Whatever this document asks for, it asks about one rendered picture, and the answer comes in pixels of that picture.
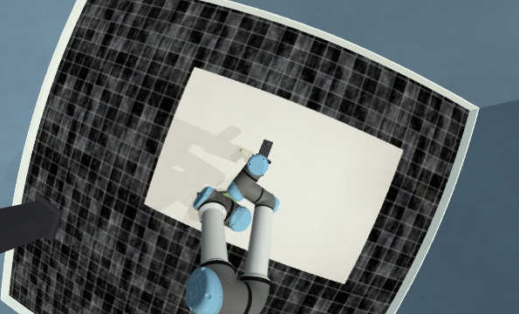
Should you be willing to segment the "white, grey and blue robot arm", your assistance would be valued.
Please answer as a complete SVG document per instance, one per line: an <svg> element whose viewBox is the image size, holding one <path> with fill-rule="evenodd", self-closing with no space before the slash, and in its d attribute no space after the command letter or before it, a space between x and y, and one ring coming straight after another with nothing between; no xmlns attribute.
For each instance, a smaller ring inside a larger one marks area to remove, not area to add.
<svg viewBox="0 0 519 314"><path fill-rule="evenodd" d="M212 187L205 187L195 199L193 208L201 220L202 264L192 272L186 288L188 308L195 314L259 314L266 303L272 217L279 200L257 181L269 168L272 145L263 140L259 153L249 158L227 188L236 201L245 198L255 204L240 280L228 260L224 225L235 232L244 231L251 223L250 211Z"/></svg>

